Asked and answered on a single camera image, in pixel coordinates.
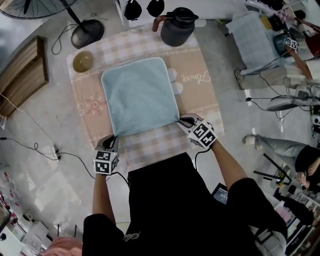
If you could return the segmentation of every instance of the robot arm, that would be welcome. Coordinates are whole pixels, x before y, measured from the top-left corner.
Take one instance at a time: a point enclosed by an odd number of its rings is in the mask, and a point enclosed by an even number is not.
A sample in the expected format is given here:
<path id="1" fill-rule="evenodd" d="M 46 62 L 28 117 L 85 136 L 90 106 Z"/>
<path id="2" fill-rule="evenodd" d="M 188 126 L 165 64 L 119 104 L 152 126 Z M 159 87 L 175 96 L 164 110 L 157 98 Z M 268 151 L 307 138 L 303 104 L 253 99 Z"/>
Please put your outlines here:
<path id="1" fill-rule="evenodd" d="M 208 149 L 217 139 L 212 125 L 197 114 L 185 114 L 177 121 L 178 126 L 194 144 Z M 93 155 L 94 172 L 111 175 L 118 165 L 119 137 L 109 135 L 99 140 Z"/>
<path id="2" fill-rule="evenodd" d="M 110 175 L 118 165 L 119 137 L 109 135 L 99 140 L 93 155 L 94 172 Z"/>
<path id="3" fill-rule="evenodd" d="M 217 139 L 212 125 L 197 114 L 184 114 L 176 123 L 192 143 L 202 148 L 210 148 Z"/>

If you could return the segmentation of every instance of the power strip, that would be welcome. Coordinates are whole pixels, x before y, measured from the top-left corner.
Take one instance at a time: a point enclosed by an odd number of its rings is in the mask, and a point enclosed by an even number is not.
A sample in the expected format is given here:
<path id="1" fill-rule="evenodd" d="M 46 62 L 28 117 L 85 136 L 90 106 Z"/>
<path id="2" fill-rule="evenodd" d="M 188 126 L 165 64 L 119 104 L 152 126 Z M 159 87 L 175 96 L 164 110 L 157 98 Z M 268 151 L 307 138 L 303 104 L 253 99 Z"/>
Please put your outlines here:
<path id="1" fill-rule="evenodd" d="M 54 152 L 54 155 L 56 157 L 56 161 L 59 162 L 61 160 L 61 155 L 59 154 L 59 149 L 57 148 L 57 146 L 54 144 L 53 145 L 53 152 Z"/>

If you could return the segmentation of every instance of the light blue towel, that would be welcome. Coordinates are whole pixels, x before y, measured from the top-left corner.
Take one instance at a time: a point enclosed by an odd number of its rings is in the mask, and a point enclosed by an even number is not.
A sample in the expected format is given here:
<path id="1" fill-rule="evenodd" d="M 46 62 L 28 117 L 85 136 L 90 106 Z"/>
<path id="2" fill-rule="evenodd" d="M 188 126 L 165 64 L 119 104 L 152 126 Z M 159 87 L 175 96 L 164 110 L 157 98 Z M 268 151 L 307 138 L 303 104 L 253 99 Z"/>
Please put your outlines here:
<path id="1" fill-rule="evenodd" d="M 180 118 L 167 67 L 160 57 L 111 68 L 101 80 L 115 136 L 145 132 Z"/>

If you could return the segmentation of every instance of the small bowl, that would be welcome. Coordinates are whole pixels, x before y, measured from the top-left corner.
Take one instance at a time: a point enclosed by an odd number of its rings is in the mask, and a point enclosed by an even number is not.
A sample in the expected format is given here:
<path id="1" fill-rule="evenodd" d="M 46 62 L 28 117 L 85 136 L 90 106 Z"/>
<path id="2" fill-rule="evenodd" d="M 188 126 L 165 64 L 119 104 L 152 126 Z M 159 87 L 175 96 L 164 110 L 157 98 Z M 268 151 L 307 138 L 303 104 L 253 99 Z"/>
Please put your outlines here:
<path id="1" fill-rule="evenodd" d="M 72 67 L 75 72 L 83 73 L 91 69 L 94 63 L 94 57 L 88 50 L 79 52 L 73 59 Z"/>

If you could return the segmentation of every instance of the shoe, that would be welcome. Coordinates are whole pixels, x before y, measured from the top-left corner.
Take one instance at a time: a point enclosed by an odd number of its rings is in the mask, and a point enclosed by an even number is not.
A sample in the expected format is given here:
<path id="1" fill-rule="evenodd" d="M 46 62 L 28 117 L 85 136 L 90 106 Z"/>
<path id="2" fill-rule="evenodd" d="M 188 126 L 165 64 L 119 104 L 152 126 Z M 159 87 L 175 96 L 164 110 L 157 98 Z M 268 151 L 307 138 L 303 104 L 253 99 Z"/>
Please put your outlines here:
<path id="1" fill-rule="evenodd" d="M 255 135 L 247 135 L 242 139 L 242 143 L 244 145 L 255 145 L 256 150 L 261 150 L 264 147 L 261 145 L 257 145 L 257 138 Z"/>
<path id="2" fill-rule="evenodd" d="M 241 72 L 241 71 L 240 71 L 239 69 L 236 69 L 236 70 L 234 71 L 234 76 L 235 76 L 235 79 L 236 79 L 236 81 L 238 82 L 240 88 L 241 88 L 242 90 L 245 90 L 245 89 L 242 87 L 242 84 L 243 84 L 243 82 L 244 82 L 244 80 L 245 80 L 245 76 L 242 75 L 240 72 Z"/>
<path id="3" fill-rule="evenodd" d="M 244 145 L 255 145 L 256 144 L 256 136 L 247 135 L 242 139 L 242 143 Z"/>

